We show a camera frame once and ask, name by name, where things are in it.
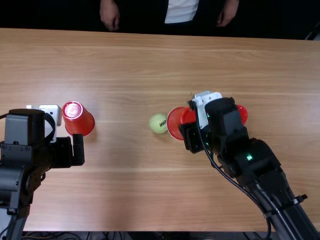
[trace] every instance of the red plastic cup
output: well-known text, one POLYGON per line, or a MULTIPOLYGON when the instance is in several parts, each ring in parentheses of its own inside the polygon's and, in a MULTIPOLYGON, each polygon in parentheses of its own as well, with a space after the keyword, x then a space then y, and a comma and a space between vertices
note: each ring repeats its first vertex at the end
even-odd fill
POLYGON ((180 106, 173 109, 166 118, 166 127, 170 135, 178 140, 183 140, 179 125, 194 123, 196 121, 196 113, 189 107, 180 106))
POLYGON ((68 101, 62 107, 62 116, 66 131, 87 136, 95 127, 95 119, 78 101, 68 101))
POLYGON ((241 116, 242 125, 245 125, 248 119, 248 111, 244 106, 241 105, 237 105, 237 108, 241 116))

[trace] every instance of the wood grain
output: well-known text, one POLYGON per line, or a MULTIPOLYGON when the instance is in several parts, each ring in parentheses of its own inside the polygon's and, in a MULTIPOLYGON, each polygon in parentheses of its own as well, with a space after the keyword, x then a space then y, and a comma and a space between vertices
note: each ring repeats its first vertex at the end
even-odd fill
POLYGON ((77 100, 96 120, 85 165, 50 170, 25 230, 265 231, 204 153, 148 129, 151 115, 204 90, 247 108, 250 135, 309 196, 302 206, 320 230, 319 65, 311 41, 0 29, 0 114, 77 100))

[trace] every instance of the yellow tennis ball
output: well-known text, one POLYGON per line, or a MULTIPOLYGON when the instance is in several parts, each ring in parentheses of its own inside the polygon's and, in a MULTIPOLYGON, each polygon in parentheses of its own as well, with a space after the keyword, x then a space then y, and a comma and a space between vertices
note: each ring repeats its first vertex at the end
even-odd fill
POLYGON ((167 115, 158 113, 150 117, 149 127, 156 134, 163 134, 167 131, 167 115))

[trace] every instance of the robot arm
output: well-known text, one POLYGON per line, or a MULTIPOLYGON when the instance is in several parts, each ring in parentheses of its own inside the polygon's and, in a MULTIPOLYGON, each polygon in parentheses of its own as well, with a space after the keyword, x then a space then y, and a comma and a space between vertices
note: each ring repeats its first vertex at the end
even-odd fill
POLYGON ((85 163, 83 136, 72 136, 73 149, 70 137, 54 139, 56 121, 38 109, 14 109, 2 117, 6 121, 4 141, 0 142, 0 222, 2 229, 7 226, 2 237, 19 240, 34 191, 46 172, 85 163), (51 126, 46 137, 45 122, 51 126))
POLYGON ((193 153, 205 150, 212 166, 255 202, 282 240, 320 240, 300 206, 307 196, 295 197, 269 146, 249 138, 234 99, 203 101, 207 96, 212 93, 197 94, 189 103, 197 121, 180 126, 186 149, 193 153), (206 116, 207 122, 200 116, 206 116), (214 154, 223 171, 214 162, 214 154))

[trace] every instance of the black cable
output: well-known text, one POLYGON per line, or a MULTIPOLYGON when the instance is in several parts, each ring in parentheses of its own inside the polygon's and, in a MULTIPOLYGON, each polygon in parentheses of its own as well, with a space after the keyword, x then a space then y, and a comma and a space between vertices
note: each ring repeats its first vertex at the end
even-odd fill
POLYGON ((242 233, 243 233, 243 235, 244 235, 245 239, 247 239, 247 240, 251 240, 251 239, 248 237, 248 235, 247 235, 244 231, 243 231, 242 233))
MULTIPOLYGON (((195 110, 195 118, 196 118, 196 125, 197 125, 197 129, 198 129, 198 134, 200 136, 200 140, 201 140, 201 144, 202 147, 205 151, 205 154, 207 155, 207 157, 209 158, 212 166, 214 168, 216 168, 216 170, 222 175, 224 176, 225 179, 227 179, 232 185, 234 185, 236 188, 238 188, 240 191, 242 191, 245 195, 247 195, 254 203, 255 205, 257 205, 257 207, 261 210, 261 212, 263 214, 266 213, 265 209, 263 206, 261 206, 260 202, 247 190, 245 190, 243 187, 241 187, 238 183, 236 183, 234 180, 232 180, 223 170, 221 170, 221 168, 219 168, 219 166, 216 164, 216 162, 211 158, 211 154, 208 151, 208 148, 206 147, 204 140, 202 138, 201 135, 201 129, 200 129, 200 125, 199 125, 199 116, 198 116, 198 108, 197 105, 194 103, 194 110, 195 110)), ((267 234, 265 236, 265 240, 269 240, 270 235, 271 235, 271 223, 270 220, 268 218, 265 219, 266 220, 266 224, 267 224, 267 234)))
POLYGON ((31 235, 36 234, 36 233, 37 233, 37 231, 32 231, 31 233, 27 233, 26 236, 31 236, 31 235))
POLYGON ((38 239, 54 239, 54 238, 58 238, 58 237, 61 237, 62 235, 65 235, 65 234, 69 234, 69 235, 73 235, 73 236, 76 236, 79 240, 82 240, 81 237, 79 237, 77 234, 74 234, 72 232, 68 232, 68 231, 64 231, 64 232, 61 232, 59 233, 58 235, 55 235, 53 233, 49 234, 48 236, 45 236, 45 237, 37 237, 37 236, 23 236, 21 237, 20 239, 33 239, 33 240, 38 240, 38 239))
POLYGON ((109 240, 109 232, 108 231, 106 233, 104 233, 102 231, 102 234, 104 235, 104 239, 109 240))
POLYGON ((254 234, 259 240, 263 240, 262 237, 261 237, 256 231, 254 231, 253 234, 254 234))
POLYGON ((1 240, 1 237, 2 237, 2 234, 5 233, 5 231, 7 231, 9 228, 9 226, 7 226, 5 229, 2 230, 2 232, 0 232, 0 240, 1 240))

